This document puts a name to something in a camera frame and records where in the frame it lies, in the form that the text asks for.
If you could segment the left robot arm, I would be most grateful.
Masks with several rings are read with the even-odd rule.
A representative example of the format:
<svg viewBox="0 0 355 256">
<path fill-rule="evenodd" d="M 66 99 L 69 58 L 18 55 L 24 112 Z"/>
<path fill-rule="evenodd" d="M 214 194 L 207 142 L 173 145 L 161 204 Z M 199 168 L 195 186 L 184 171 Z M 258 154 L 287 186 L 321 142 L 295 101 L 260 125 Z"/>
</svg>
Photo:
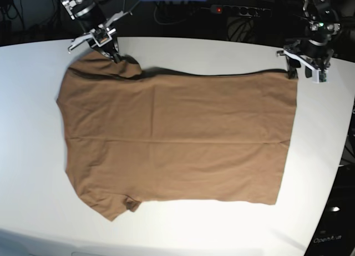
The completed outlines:
<svg viewBox="0 0 355 256">
<path fill-rule="evenodd" d="M 302 0 L 302 12 L 304 34 L 288 39 L 277 55 L 285 57 L 289 79 L 297 79 L 297 70 L 304 66 L 307 78 L 315 83 L 327 82 L 334 55 L 331 42 L 342 28 L 339 16 L 331 0 Z"/>
</svg>

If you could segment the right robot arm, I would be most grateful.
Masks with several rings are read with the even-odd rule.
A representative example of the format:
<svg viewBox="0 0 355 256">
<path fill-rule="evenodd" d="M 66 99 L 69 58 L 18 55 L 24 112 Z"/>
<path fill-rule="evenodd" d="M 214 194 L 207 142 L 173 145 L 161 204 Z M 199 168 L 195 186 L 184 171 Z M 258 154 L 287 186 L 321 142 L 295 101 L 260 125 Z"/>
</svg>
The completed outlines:
<svg viewBox="0 0 355 256">
<path fill-rule="evenodd" d="M 83 30 L 81 36 L 71 41 L 68 47 L 69 53 L 86 42 L 90 48 L 111 61 L 115 63 L 121 61 L 114 23 L 130 12 L 120 11 L 106 18 L 99 5 L 108 1 L 110 0 L 99 2 L 96 0 L 60 0 L 70 18 L 78 22 Z"/>
</svg>

